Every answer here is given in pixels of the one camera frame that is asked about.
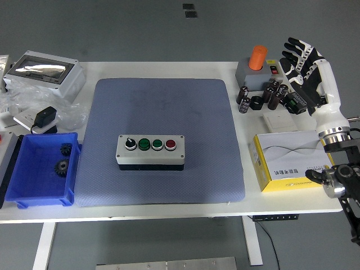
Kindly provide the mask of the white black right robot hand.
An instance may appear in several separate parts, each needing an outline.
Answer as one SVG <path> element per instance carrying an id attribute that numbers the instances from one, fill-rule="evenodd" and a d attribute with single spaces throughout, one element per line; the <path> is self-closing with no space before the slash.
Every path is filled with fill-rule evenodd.
<path id="1" fill-rule="evenodd" d="M 290 37 L 280 59 L 284 75 L 293 90 L 306 102 L 317 123 L 317 133 L 350 130 L 341 113 L 340 96 L 330 63 L 303 40 Z"/>

